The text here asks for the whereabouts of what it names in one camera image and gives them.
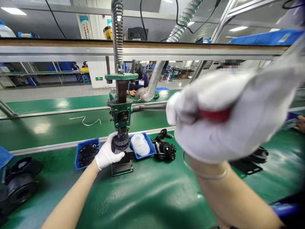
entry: clear corrugated tube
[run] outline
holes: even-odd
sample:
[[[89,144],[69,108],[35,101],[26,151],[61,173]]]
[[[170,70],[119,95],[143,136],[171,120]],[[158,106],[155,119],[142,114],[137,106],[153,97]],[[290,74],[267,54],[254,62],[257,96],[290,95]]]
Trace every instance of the clear corrugated tube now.
[[[179,24],[187,26],[187,24],[192,20],[194,17],[196,10],[200,6],[200,2],[203,2],[202,0],[191,0],[188,6],[184,9],[182,15],[178,19]],[[185,27],[175,25],[174,29],[171,32],[171,36],[166,40],[166,42],[176,42],[180,39],[181,35],[185,31]],[[142,101],[149,102],[152,100],[152,98],[155,95],[157,84],[162,72],[162,69],[165,65],[165,60],[157,61],[152,76],[149,81],[147,92],[143,95]]]

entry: white glove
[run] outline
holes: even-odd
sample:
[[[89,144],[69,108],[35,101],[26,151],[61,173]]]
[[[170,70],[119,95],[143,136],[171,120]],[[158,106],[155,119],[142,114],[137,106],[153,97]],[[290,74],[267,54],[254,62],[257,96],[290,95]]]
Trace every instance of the white glove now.
[[[95,161],[100,171],[102,168],[105,168],[112,163],[119,162],[125,156],[124,152],[114,154],[111,150],[111,142],[116,135],[118,135],[118,132],[110,134],[107,141],[102,145],[98,154],[95,156]]]
[[[246,157],[274,135],[304,80],[304,57],[287,57],[261,73],[226,74],[215,71],[198,79],[167,102],[167,121],[176,125],[176,141],[187,154],[205,163]],[[227,122],[196,118],[199,109],[220,111],[233,102]]]

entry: red handle grip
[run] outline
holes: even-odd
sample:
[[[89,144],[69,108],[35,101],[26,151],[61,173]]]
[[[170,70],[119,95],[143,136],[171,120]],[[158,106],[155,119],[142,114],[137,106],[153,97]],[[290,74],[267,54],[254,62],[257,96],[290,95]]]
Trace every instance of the red handle grip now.
[[[199,111],[201,118],[207,119],[211,122],[226,122],[230,118],[231,108],[222,111]]]

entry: forearm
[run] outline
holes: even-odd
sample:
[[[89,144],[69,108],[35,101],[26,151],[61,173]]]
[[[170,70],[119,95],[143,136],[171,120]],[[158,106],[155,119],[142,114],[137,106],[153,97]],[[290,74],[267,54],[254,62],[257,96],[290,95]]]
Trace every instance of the forearm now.
[[[54,208],[42,228],[74,229],[99,170],[95,159]]]
[[[283,224],[249,186],[231,169],[228,162],[205,164],[188,156],[194,171],[205,175],[219,175],[227,171],[219,180],[196,176],[200,189],[216,217],[236,228],[280,228]]]

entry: green workbench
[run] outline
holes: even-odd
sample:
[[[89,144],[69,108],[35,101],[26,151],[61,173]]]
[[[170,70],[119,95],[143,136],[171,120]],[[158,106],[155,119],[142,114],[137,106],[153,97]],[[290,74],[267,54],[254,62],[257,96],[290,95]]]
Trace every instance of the green workbench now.
[[[235,171],[269,204],[293,195],[300,190],[304,175],[304,137],[294,130],[279,131],[264,144],[269,151],[267,163],[262,165],[264,171],[250,176]],[[183,164],[182,149],[174,139],[168,141],[177,146],[176,160],[171,163],[158,162],[153,157],[134,160],[134,172],[118,177],[111,177],[110,168],[103,169],[89,193],[77,228],[215,226],[216,219],[194,174]],[[44,161],[37,177],[40,188],[10,215],[3,229],[42,226],[82,173],[74,168],[75,153],[76,147],[29,155]],[[13,158],[10,165],[23,157]]]
[[[159,100],[167,100],[172,93],[161,91]],[[63,100],[29,101],[16,103],[15,111],[47,112],[105,106],[108,96],[67,98]],[[292,108],[304,106],[293,103]],[[304,111],[295,113],[305,115]],[[69,118],[86,116],[82,120]],[[108,110],[0,120],[0,145],[7,150],[105,137],[114,131]],[[143,111],[131,116],[130,132],[165,128],[164,112]],[[267,203],[273,203],[297,193],[304,174],[304,138],[295,131],[281,130],[264,144],[269,151],[264,171],[245,176],[235,170],[244,181]],[[77,228],[209,228],[216,225],[215,217],[200,193],[195,176],[183,164],[182,149],[177,146],[177,157],[172,163],[157,162],[154,158],[134,162],[134,172],[111,177],[109,168],[101,171],[89,194]],[[40,228],[46,217],[81,175],[74,168],[76,148],[69,148],[31,156],[44,161],[37,179],[40,188],[35,196],[17,208],[3,228]],[[24,156],[17,156],[14,164]]]

